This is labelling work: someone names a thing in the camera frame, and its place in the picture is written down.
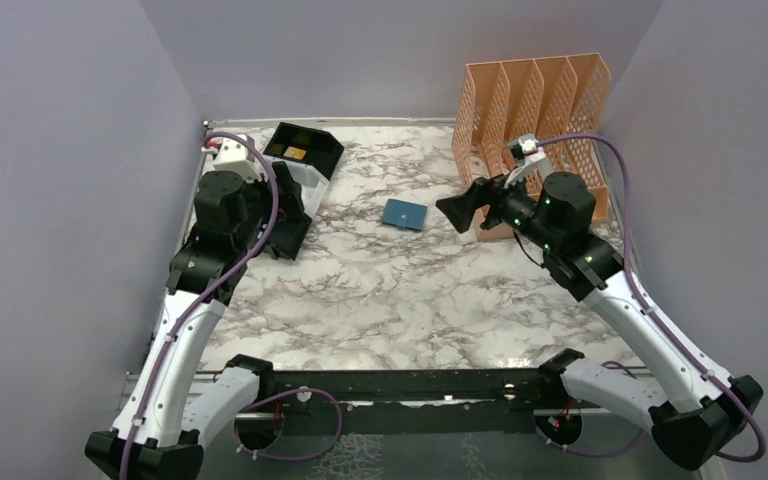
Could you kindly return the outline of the blue card holder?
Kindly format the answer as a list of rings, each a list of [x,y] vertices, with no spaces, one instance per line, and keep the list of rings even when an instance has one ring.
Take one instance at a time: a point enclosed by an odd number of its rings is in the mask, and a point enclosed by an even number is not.
[[[428,207],[398,199],[388,199],[381,216],[381,222],[401,230],[422,231]]]

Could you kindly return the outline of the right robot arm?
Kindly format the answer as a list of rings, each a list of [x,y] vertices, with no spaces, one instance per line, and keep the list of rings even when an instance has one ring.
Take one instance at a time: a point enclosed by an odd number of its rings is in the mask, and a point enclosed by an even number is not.
[[[649,385],[566,349],[539,368],[545,404],[598,405],[647,430],[669,460],[690,471],[723,457],[749,425],[764,396],[759,382],[712,360],[638,285],[623,256],[592,231],[596,199],[578,175],[550,174],[537,199],[503,175],[478,178],[435,206],[460,233],[485,210],[482,229],[504,224],[539,247],[550,277],[607,322],[657,381]]]

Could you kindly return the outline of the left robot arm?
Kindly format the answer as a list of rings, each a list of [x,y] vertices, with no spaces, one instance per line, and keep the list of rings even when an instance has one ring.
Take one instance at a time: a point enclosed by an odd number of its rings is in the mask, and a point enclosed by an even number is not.
[[[273,202],[299,196],[284,161],[246,178],[204,174],[194,196],[194,223],[173,256],[163,310],[144,368],[113,426],[90,434],[86,457],[110,479],[195,479],[207,447],[242,407],[273,401],[272,365],[236,356],[198,399],[188,399],[208,340],[246,271],[284,210]]]

